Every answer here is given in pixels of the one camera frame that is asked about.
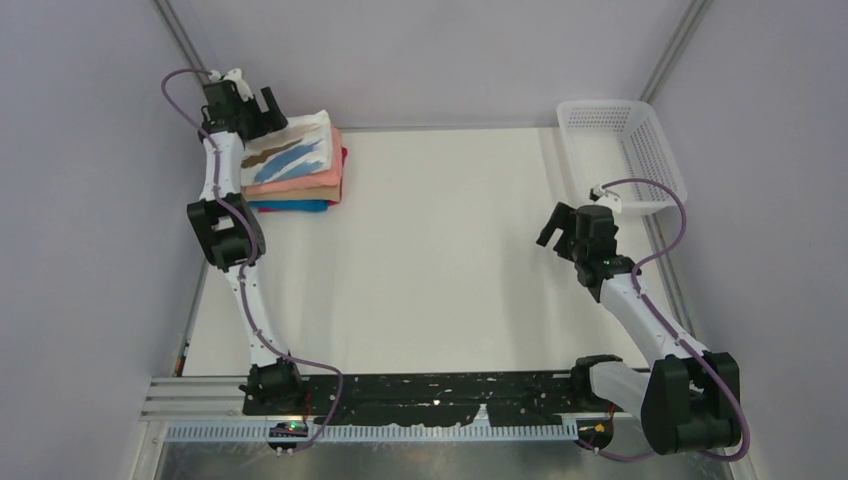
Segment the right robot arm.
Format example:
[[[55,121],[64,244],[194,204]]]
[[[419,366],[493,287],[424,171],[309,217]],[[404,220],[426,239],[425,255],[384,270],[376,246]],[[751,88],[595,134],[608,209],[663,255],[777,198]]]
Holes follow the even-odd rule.
[[[536,240],[573,264],[578,283],[618,320],[649,367],[639,372],[615,355],[582,357],[572,371],[572,400],[584,410],[609,402],[631,414],[659,455],[741,447],[737,362],[648,298],[637,285],[640,268],[617,251],[617,232],[610,208],[559,202]]]

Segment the white t shirt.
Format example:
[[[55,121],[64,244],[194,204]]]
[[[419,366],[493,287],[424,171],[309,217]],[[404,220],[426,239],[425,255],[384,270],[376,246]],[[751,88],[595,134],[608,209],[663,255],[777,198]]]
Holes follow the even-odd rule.
[[[241,162],[243,188],[297,179],[329,170],[332,121],[326,110],[288,118],[282,130],[250,140]]]

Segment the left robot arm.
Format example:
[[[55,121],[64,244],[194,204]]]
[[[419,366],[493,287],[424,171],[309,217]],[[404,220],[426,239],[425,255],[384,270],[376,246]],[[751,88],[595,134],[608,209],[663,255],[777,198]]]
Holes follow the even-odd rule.
[[[246,415],[298,412],[307,389],[285,343],[274,335],[263,298],[258,262],[266,251],[258,221],[241,190],[246,145],[287,127],[270,88],[255,95],[240,80],[221,77],[204,85],[199,136],[206,152],[206,180],[187,206],[189,222],[207,262],[233,292],[248,340],[250,367],[240,385]]]

